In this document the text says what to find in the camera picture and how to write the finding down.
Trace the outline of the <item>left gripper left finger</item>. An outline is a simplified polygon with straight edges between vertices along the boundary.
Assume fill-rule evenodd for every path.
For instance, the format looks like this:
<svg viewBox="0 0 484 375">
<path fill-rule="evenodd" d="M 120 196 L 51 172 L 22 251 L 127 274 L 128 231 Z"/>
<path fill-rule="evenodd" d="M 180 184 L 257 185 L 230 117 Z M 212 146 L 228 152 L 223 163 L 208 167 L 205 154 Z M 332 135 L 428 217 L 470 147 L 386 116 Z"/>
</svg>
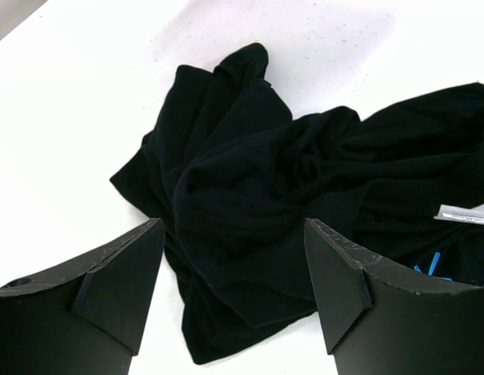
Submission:
<svg viewBox="0 0 484 375">
<path fill-rule="evenodd" d="M 163 246 L 164 223 L 150 219 L 0 287 L 0 374 L 127 374 Z"/>
</svg>

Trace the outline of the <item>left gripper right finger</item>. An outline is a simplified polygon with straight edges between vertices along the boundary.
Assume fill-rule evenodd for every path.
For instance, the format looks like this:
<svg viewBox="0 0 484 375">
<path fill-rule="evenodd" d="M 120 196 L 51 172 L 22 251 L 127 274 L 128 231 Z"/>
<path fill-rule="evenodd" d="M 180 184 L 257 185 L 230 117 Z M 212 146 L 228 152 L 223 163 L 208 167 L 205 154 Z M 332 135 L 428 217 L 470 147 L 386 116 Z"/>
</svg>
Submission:
<svg viewBox="0 0 484 375">
<path fill-rule="evenodd" d="M 484 374 L 484 287 L 419 273 L 308 219 L 304 244 L 340 374 Z"/>
</svg>

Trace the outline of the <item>black t shirt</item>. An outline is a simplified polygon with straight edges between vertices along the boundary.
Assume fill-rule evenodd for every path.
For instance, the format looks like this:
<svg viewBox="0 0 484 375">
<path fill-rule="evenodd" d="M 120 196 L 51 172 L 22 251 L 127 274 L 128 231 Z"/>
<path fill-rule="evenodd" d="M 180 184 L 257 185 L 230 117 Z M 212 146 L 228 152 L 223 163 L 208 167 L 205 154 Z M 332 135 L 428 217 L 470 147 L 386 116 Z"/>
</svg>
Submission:
<svg viewBox="0 0 484 375">
<path fill-rule="evenodd" d="M 164 252 L 196 364 L 234 355 L 316 309 L 304 223 L 437 277 L 484 286 L 484 84 L 294 119 L 258 43 L 213 71 L 177 68 L 156 125 L 111 178 L 165 224 Z"/>
</svg>

